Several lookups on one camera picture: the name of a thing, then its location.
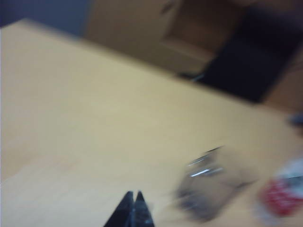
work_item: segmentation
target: table surface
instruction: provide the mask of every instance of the table surface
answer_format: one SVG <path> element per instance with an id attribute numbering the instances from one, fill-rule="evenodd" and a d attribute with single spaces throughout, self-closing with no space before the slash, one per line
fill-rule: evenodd
<path id="1" fill-rule="evenodd" d="M 1 35 L 3 226 L 102 226 L 128 190 L 157 227 L 262 226 L 256 193 L 302 145 L 286 114 L 29 21 Z M 222 144 L 260 179 L 201 225 L 174 192 L 186 163 Z"/>

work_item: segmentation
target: red and white object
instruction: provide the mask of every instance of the red and white object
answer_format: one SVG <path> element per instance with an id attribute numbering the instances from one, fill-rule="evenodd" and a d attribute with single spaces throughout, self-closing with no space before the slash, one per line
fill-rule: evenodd
<path id="1" fill-rule="evenodd" d="M 267 224 L 303 206 L 303 157 L 291 160 L 258 194 L 258 216 Z"/>

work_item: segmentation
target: gray wall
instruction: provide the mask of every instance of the gray wall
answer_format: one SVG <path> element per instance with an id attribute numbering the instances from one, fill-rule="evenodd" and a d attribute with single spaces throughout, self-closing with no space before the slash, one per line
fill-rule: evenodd
<path id="1" fill-rule="evenodd" d="M 83 36 L 93 0 L 2 0 L 1 26 L 24 17 Z"/>

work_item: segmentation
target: wooden furniture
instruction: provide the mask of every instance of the wooden furniture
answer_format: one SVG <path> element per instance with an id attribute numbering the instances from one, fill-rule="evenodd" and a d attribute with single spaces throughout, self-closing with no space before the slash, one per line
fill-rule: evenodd
<path id="1" fill-rule="evenodd" d="M 102 226 L 140 189 L 157 227 L 199 227 L 174 191 L 188 161 L 222 144 L 260 180 L 204 226 L 263 226 L 256 193 L 302 145 L 285 114 L 26 21 L 1 36 L 2 226 Z"/>

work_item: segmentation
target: dark chair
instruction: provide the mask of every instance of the dark chair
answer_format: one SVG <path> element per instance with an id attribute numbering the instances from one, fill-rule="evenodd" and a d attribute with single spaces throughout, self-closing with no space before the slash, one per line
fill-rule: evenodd
<path id="1" fill-rule="evenodd" d="M 287 18 L 249 7 L 234 35 L 196 81 L 259 102 L 302 37 L 302 29 Z"/>

